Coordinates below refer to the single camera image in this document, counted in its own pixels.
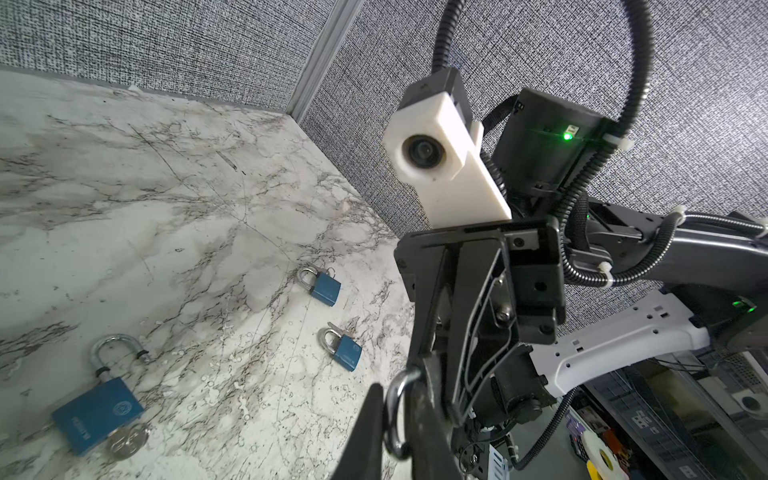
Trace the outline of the blue padlock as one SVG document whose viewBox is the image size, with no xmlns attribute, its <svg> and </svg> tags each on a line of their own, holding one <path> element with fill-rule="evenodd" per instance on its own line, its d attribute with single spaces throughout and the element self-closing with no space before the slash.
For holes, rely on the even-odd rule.
<svg viewBox="0 0 768 480">
<path fill-rule="evenodd" d="M 318 331 L 320 346 L 333 360 L 349 372 L 354 372 L 359 364 L 362 347 L 341 328 L 332 323 Z"/>
<path fill-rule="evenodd" d="M 297 270 L 296 279 L 316 300 L 330 307 L 336 304 L 341 291 L 341 283 L 327 271 L 313 266 L 304 266 Z"/>
<path fill-rule="evenodd" d="M 110 343 L 123 343 L 137 360 L 144 364 L 152 362 L 149 351 L 133 336 L 117 333 L 95 341 L 89 351 L 89 361 L 97 384 L 51 414 L 54 425 L 76 456 L 87 454 L 144 412 L 125 381 L 114 376 L 101 359 L 101 349 Z"/>
</svg>

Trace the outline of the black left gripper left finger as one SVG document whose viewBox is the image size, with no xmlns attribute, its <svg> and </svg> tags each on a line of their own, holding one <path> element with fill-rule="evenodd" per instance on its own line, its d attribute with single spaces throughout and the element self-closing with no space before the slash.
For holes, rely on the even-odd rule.
<svg viewBox="0 0 768 480">
<path fill-rule="evenodd" d="M 384 392 L 370 386 L 332 480 L 379 480 L 382 474 Z"/>
</svg>

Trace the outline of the black padlock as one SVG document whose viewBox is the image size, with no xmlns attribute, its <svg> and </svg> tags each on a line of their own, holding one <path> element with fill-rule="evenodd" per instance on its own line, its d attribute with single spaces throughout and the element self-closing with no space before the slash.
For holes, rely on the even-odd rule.
<svg viewBox="0 0 768 480">
<path fill-rule="evenodd" d="M 397 460 L 410 457 L 410 446 L 398 430 L 399 408 L 407 389 L 422 379 L 422 371 L 414 366 L 400 371 L 390 382 L 384 396 L 383 443 Z"/>
</svg>

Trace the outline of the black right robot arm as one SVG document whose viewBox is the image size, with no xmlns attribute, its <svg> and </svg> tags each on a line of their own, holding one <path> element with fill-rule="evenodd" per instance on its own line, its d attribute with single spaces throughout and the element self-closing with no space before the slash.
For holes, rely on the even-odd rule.
<svg viewBox="0 0 768 480">
<path fill-rule="evenodd" d="M 415 324 L 388 428 L 500 429 L 649 357 L 755 344 L 766 224 L 590 197 L 588 175 L 625 145 L 603 114 L 525 89 L 477 118 L 461 89 L 420 82 L 384 145 L 428 221 L 395 250 Z"/>
</svg>

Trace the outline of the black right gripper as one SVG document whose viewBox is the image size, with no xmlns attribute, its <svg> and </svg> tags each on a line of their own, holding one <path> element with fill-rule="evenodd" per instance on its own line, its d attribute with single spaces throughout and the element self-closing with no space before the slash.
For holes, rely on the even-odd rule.
<svg viewBox="0 0 768 480">
<path fill-rule="evenodd" d="M 551 344 L 566 319 L 552 216 L 413 232 L 394 258 L 415 306 L 410 363 L 436 355 L 446 412 L 468 417 L 515 342 Z"/>
</svg>

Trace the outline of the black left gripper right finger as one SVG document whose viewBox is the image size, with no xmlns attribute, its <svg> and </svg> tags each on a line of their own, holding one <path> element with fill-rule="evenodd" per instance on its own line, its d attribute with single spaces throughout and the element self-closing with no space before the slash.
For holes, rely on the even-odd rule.
<svg viewBox="0 0 768 480">
<path fill-rule="evenodd" d="M 413 479 L 461 479 L 450 448 L 453 425 L 443 414 L 440 364 L 418 359 L 412 366 L 417 379 L 405 392 L 405 438 Z"/>
</svg>

